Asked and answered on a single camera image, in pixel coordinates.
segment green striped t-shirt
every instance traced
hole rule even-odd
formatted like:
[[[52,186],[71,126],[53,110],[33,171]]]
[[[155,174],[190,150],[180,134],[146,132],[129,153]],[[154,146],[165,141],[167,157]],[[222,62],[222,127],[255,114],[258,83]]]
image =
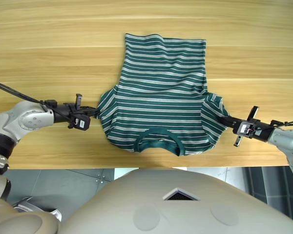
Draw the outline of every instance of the green striped t-shirt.
[[[178,156],[212,149],[229,116],[222,98],[208,93],[206,40],[126,34],[119,84],[98,109],[107,139],[121,149],[164,148]]]

